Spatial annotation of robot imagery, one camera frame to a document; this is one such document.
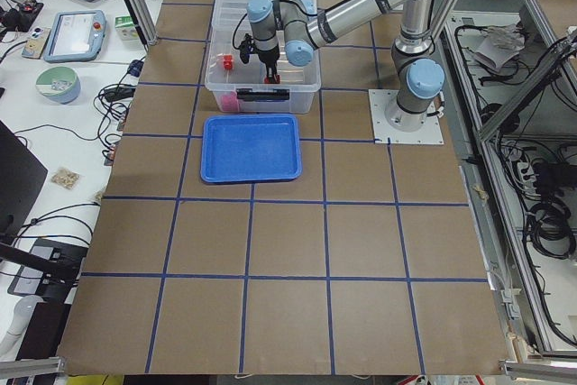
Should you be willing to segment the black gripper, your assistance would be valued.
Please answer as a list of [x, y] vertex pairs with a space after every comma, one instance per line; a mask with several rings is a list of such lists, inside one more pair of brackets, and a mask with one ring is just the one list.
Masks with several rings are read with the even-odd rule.
[[256, 52], [259, 57], [259, 60], [265, 65], [266, 68], [265, 77], [278, 75], [277, 64], [279, 60], [279, 45], [276, 45], [268, 50], [257, 48]]

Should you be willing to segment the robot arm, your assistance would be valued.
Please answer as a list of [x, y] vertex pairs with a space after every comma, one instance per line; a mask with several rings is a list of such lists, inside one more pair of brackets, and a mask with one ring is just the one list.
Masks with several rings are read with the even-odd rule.
[[317, 10], [305, 0], [249, 0], [251, 33], [237, 45], [240, 59], [252, 54], [266, 67], [266, 80], [277, 83], [277, 62], [284, 53], [296, 67], [308, 65], [316, 50], [373, 19], [403, 7], [402, 23], [391, 55], [400, 89], [385, 109], [386, 121], [406, 133], [418, 131], [428, 107], [444, 85], [444, 70], [431, 58], [433, 44], [456, 0], [343, 0]]

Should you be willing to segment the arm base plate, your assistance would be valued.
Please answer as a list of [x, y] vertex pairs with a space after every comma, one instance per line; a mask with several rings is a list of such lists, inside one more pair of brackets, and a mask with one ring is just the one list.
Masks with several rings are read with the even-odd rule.
[[412, 115], [404, 112], [397, 101], [397, 90], [370, 89], [373, 137], [381, 144], [443, 145], [440, 126], [443, 108], [430, 102], [427, 111]]

